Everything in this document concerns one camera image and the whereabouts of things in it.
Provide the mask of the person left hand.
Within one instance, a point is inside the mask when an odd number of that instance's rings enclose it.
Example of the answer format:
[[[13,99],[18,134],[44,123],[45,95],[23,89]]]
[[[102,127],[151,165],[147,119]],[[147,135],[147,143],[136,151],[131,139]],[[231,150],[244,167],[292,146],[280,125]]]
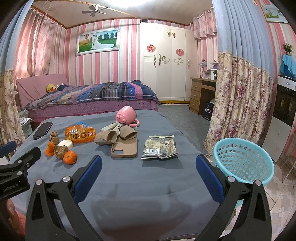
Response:
[[[16,211],[14,203],[11,199],[7,200],[6,208],[9,213],[9,223],[17,234],[24,236],[26,217]]]

